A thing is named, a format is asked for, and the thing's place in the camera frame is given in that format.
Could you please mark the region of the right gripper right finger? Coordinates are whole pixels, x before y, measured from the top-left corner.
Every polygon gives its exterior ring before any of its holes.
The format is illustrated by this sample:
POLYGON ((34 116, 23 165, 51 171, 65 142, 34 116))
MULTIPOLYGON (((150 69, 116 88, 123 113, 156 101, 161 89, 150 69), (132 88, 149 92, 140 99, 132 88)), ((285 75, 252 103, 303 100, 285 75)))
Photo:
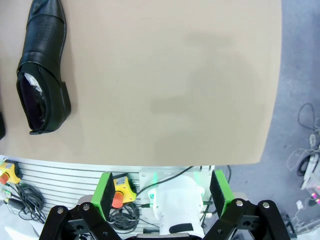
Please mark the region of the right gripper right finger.
POLYGON ((203 237, 231 240, 238 230, 248 231, 254 240, 289 240, 290 235, 272 200, 257 205, 236 198, 222 170, 213 170, 209 186, 218 220, 203 237))

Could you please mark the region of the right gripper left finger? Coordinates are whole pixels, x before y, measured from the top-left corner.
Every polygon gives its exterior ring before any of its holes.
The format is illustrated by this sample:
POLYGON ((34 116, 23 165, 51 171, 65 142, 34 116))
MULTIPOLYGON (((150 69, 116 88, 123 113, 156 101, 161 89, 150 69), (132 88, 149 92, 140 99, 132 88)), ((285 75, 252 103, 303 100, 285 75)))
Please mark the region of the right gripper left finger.
POLYGON ((90 200, 69 210, 51 208, 40 234, 41 240, 116 240, 118 234, 107 222, 115 196, 113 174, 104 172, 90 200))

